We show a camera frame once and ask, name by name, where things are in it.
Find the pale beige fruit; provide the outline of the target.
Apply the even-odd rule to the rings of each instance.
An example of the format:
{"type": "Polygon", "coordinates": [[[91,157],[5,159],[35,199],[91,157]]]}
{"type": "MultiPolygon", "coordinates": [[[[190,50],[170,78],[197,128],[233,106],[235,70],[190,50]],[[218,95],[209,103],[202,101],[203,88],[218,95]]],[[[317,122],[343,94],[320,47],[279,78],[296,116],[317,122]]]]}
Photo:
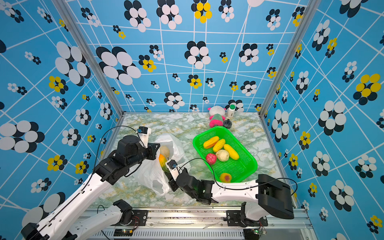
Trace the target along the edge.
{"type": "Polygon", "coordinates": [[[159,148],[159,151],[160,151],[160,154],[165,157],[166,159],[168,159],[170,157],[170,150],[167,146],[161,146],[159,148]]]}

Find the green fruit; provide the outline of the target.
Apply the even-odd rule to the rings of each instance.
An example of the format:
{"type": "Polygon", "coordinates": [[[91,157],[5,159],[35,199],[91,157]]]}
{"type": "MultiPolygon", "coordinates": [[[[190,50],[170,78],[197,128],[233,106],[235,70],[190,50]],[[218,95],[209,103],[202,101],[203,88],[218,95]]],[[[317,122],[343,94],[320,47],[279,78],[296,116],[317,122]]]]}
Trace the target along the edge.
{"type": "Polygon", "coordinates": [[[169,169],[167,168],[167,165],[166,165],[166,162],[167,162],[167,158],[165,156],[163,156],[162,154],[159,155],[159,163],[160,163],[160,166],[162,168],[162,170],[167,173],[169,172],[169,169]]]}

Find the white plastic bag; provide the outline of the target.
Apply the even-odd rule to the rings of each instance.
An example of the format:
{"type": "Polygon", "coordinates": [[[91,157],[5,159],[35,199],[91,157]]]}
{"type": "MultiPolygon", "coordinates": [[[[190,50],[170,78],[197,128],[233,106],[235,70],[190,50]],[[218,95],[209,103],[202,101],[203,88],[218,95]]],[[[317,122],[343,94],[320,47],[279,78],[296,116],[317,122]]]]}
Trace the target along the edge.
{"type": "MultiPolygon", "coordinates": [[[[167,160],[175,160],[180,166],[187,162],[182,142],[172,134],[162,134],[155,139],[155,143],[167,146],[170,150],[170,157],[167,160]]],[[[155,160],[145,160],[133,177],[139,185],[145,186],[155,192],[158,196],[164,196],[171,188],[167,173],[159,163],[160,151],[157,151],[155,160]]]]}

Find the orange peach fruit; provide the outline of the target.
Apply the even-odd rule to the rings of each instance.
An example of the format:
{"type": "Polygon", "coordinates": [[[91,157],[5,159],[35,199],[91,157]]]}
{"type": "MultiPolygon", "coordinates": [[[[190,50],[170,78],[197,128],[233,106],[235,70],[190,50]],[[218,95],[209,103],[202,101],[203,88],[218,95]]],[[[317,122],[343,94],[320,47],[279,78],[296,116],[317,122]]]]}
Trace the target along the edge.
{"type": "Polygon", "coordinates": [[[231,183],[232,182],[232,176],[229,173],[222,173],[220,175],[219,179],[222,183],[231,183]]]}

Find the red round fruit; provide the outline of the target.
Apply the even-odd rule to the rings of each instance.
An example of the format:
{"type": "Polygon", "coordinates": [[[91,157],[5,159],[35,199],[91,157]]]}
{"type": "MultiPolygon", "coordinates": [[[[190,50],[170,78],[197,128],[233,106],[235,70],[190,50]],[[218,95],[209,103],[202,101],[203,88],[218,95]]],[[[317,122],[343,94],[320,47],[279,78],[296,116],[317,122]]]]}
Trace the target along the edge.
{"type": "Polygon", "coordinates": [[[217,161],[217,156],[215,154],[207,154],[206,161],[212,166],[217,161]]]}

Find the beige round fruit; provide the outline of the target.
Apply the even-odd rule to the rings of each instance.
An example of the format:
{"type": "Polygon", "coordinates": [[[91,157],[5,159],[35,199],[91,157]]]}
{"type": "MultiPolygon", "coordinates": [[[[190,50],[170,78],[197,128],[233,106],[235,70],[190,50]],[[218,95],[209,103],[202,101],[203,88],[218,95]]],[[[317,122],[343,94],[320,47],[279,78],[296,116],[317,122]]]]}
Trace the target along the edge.
{"type": "Polygon", "coordinates": [[[230,158],[230,154],[228,151],[226,150],[219,150],[217,153],[216,153],[216,156],[217,156],[217,159],[221,162],[226,162],[229,160],[230,158]]]}

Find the yellow corn-like fruit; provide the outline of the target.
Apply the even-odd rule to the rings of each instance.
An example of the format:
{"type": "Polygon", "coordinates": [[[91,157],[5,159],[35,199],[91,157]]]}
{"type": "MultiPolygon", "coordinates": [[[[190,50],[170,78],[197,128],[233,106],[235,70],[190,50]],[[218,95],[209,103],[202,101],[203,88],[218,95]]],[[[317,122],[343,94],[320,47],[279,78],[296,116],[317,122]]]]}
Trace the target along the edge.
{"type": "Polygon", "coordinates": [[[221,150],[224,145],[226,144],[226,140],[225,139],[220,139],[213,147],[213,151],[215,153],[217,153],[219,150],[221,150]]]}

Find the long yellow fruit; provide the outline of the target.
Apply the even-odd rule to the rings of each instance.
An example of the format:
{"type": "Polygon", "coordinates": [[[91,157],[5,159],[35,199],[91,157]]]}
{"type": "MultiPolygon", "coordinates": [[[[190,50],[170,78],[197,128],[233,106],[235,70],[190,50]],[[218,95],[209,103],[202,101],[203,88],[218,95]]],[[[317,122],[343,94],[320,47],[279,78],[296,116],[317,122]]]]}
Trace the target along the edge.
{"type": "Polygon", "coordinates": [[[240,156],[237,153],[237,151],[235,151],[235,149],[232,148],[230,145],[224,144],[224,150],[229,153],[229,156],[230,156],[231,159],[237,161],[240,158],[240,156]]]}

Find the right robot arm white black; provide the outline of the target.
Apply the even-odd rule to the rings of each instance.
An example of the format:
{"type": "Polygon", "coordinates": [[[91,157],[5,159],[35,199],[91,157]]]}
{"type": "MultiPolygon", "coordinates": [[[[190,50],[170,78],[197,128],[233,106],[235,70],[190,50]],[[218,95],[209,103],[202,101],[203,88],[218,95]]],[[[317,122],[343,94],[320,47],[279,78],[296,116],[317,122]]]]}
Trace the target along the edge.
{"type": "Polygon", "coordinates": [[[181,189],[201,204],[241,201],[243,223],[258,221],[268,215],[284,220],[295,217],[290,186],[265,174],[249,182],[216,183],[198,180],[184,169],[180,174],[168,174],[168,179],[173,191],[181,189]]]}

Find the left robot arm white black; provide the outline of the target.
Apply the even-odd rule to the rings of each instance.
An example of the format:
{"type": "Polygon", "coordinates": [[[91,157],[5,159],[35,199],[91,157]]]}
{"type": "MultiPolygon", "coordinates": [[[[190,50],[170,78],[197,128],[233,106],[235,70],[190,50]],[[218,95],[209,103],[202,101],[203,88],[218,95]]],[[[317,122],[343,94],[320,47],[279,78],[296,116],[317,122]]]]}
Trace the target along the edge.
{"type": "Polygon", "coordinates": [[[38,224],[27,224],[22,229],[26,240],[49,240],[64,237],[70,229],[70,221],[75,221],[91,203],[114,185],[121,177],[128,175],[130,167],[144,160],[155,160],[160,144],[142,142],[140,137],[125,136],[119,141],[118,149],[110,153],[94,168],[85,185],[80,187],[63,207],[38,224]]]}

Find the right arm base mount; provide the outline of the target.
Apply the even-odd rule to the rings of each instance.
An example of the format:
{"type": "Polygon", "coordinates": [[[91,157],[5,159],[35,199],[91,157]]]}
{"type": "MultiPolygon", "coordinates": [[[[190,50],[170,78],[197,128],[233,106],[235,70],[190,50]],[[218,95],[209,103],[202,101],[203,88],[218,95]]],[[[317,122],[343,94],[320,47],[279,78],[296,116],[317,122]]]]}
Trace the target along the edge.
{"type": "Polygon", "coordinates": [[[268,220],[267,217],[262,217],[259,220],[251,220],[246,217],[245,213],[242,213],[240,210],[228,210],[226,211],[226,216],[224,221],[227,222],[229,227],[267,227],[268,220]]]}

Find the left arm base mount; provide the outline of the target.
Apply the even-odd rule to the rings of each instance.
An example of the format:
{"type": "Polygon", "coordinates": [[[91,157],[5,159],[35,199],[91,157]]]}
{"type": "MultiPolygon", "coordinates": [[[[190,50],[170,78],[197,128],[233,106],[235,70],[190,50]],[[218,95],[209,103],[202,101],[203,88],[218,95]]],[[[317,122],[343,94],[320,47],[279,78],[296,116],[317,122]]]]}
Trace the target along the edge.
{"type": "Polygon", "coordinates": [[[133,209],[128,213],[124,213],[121,220],[113,226],[145,226],[148,219],[149,211],[133,209]]]}

